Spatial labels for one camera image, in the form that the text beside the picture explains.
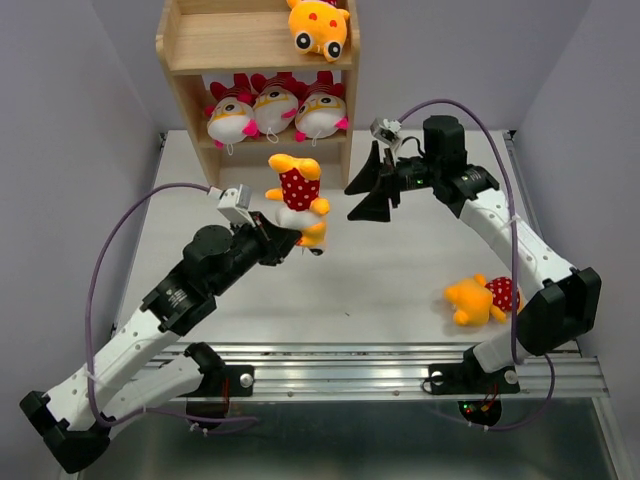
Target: white plush toy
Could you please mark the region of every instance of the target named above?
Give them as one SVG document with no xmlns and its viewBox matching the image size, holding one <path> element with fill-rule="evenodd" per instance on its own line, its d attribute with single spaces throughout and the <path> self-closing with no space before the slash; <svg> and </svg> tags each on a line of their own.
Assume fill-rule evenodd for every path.
<svg viewBox="0 0 640 480">
<path fill-rule="evenodd" d="M 344 85 L 333 83 L 331 72 L 318 72 L 318 80 L 309 86 L 305 101 L 296 114 L 296 140 L 330 137 L 349 128 L 347 105 L 341 98 Z"/>
<path fill-rule="evenodd" d="M 236 74 L 233 79 L 234 86 L 231 88 L 226 88 L 219 82 L 213 82 L 210 86 L 211 94 L 218 103 L 205 110 L 205 114 L 210 117 L 207 133 L 218 148 L 260 135 L 251 106 L 254 96 L 249 77 Z"/>
<path fill-rule="evenodd" d="M 277 141 L 277 134 L 293 122 L 300 104 L 298 96 L 306 85 L 296 81 L 290 72 L 279 72 L 268 80 L 256 73 L 251 76 L 251 85 L 258 92 L 253 106 L 258 130 Z"/>
</svg>

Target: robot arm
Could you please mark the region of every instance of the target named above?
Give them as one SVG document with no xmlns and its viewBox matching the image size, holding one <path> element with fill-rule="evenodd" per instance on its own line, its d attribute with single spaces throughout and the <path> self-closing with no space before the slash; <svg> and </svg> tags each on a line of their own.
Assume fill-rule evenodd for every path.
<svg viewBox="0 0 640 480">
<path fill-rule="evenodd" d="M 216 309 L 222 295 L 255 265 L 276 266 L 293 250 L 301 233 L 278 227 L 248 210 L 251 190 L 241 185 L 212 189 L 231 230 L 210 225 L 183 249 L 183 259 L 143 299 L 125 326 L 94 356 L 94 392 L 104 420 L 122 418 L 141 406 L 157 406 L 224 375 L 211 349 L 190 346 L 185 356 L 138 381 L 130 381 L 151 358 L 186 335 Z M 91 410 L 87 365 L 47 392 L 30 392 L 23 413 L 69 473 L 90 465 L 127 423 L 110 434 Z"/>
<path fill-rule="evenodd" d="M 518 284 L 529 301 L 517 315 L 515 356 L 520 361 L 543 355 L 593 328 L 601 280 L 587 268 L 578 270 L 555 253 L 517 215 L 509 218 L 505 194 L 484 168 L 467 163 L 465 133 L 456 118 L 425 120 L 425 152 L 417 157 L 393 158 L 401 144 L 398 122 L 377 120 L 374 137 L 388 145 L 384 159 L 372 144 L 369 159 L 345 194 L 368 195 L 349 213 L 352 221 L 391 221 L 390 209 L 400 204 L 401 192 L 431 188 L 435 197 L 475 230 L 511 269 L 511 222 L 517 222 Z M 484 393 L 512 369 L 511 332 L 500 334 L 465 352 L 462 363 L 432 365 L 438 380 L 429 380 L 430 393 Z M 518 391 L 503 385 L 500 391 Z"/>
</svg>

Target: wooden shelf board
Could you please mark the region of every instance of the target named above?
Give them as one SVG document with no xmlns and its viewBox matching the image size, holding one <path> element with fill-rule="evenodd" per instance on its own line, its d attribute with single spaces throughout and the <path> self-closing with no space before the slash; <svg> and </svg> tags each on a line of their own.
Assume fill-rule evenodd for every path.
<svg viewBox="0 0 640 480">
<path fill-rule="evenodd" d="M 351 45 L 340 60 L 300 54 L 293 45 L 289 13 L 252 12 L 184 15 L 169 69 L 174 75 L 238 71 L 350 70 Z"/>
<path fill-rule="evenodd" d="M 296 134 L 296 129 L 295 126 L 290 125 L 284 132 L 281 132 L 278 134 L 278 145 L 280 144 L 295 144 L 295 145 L 305 145 L 305 144 L 310 144 L 311 143 L 311 139 L 305 140 L 304 142 L 297 142 L 295 139 L 295 134 Z M 338 130 L 336 133 L 334 133 L 333 135 L 331 135 L 330 137 L 327 138 L 319 138 L 316 140 L 316 142 L 318 144 L 325 144 L 325 143 L 342 143 L 345 142 L 347 139 L 347 132 L 345 132 L 344 130 Z M 269 140 L 267 140 L 266 135 L 260 135 L 258 138 L 251 138 L 248 137 L 246 139 L 244 139 L 242 142 L 240 143 L 236 143 L 233 145 L 234 148 L 237 147 L 251 147 L 251 146 L 264 146 L 264 145 L 271 145 L 271 143 L 269 142 Z M 213 140 L 211 139 L 211 137 L 209 136 L 209 134 L 207 133 L 207 122 L 203 121 L 202 124 L 200 125 L 200 130 L 198 132 L 198 146 L 200 148 L 216 148 L 216 146 L 213 143 Z"/>
</svg>

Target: gray wall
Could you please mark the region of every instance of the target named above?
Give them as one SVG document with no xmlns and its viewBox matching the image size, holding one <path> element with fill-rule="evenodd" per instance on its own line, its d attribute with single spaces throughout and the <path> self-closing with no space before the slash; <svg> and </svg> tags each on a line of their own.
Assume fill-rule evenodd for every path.
<svg viewBox="0 0 640 480">
<path fill-rule="evenodd" d="M 82 364 L 93 262 L 148 188 L 158 140 L 88 0 L 0 2 L 0 65 L 0 478 L 53 479 L 18 402 Z M 134 222 L 105 262 L 101 341 L 136 236 Z"/>
<path fill-rule="evenodd" d="M 93 0 L 152 118 L 167 130 L 184 127 L 155 58 L 163 3 Z M 492 127 L 517 127 L 588 4 L 359 0 L 356 125 L 368 127 L 378 115 L 399 116 L 422 100 L 444 96 L 467 103 Z"/>
<path fill-rule="evenodd" d="M 637 0 L 594 0 L 529 110 L 517 148 L 544 235 L 603 278 L 592 334 L 621 427 L 640 458 L 640 50 Z"/>
</svg>

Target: table surface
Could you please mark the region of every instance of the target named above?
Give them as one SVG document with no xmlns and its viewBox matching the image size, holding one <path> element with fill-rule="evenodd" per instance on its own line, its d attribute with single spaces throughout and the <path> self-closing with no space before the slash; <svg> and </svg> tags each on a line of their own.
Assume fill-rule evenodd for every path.
<svg viewBox="0 0 640 480">
<path fill-rule="evenodd" d="M 422 137 L 422 132 L 411 132 Z M 520 189 L 502 138 L 492 132 L 514 187 L 516 208 L 527 219 Z M 354 132 L 351 178 L 371 148 L 369 132 Z M 481 132 L 467 132 L 469 162 L 502 179 L 489 144 Z M 223 172 L 226 184 L 245 183 L 254 195 L 251 208 L 273 218 L 278 204 L 264 192 L 278 186 L 278 177 L 250 149 L 237 147 Z M 509 270 L 482 239 L 457 220 L 430 191 L 402 196 L 391 223 L 348 222 L 347 213 L 361 200 L 348 197 L 339 183 L 339 165 L 326 162 L 332 151 L 316 147 L 323 165 L 321 194 L 331 202 L 328 250 L 314 257 L 294 250 L 278 267 L 256 266 L 218 299 L 218 309 L 183 340 L 220 343 L 476 343 L 509 328 L 495 321 L 482 328 L 454 324 L 452 308 L 442 299 L 451 283 L 482 273 L 488 279 Z M 412 155 L 415 142 L 401 154 Z M 168 182 L 205 184 L 189 137 L 171 131 L 159 166 L 156 186 Z M 195 190 L 170 190 L 148 206 L 118 326 L 141 299 L 181 260 L 182 249 L 195 232 L 209 224 L 226 224 L 213 200 Z"/>
</svg>

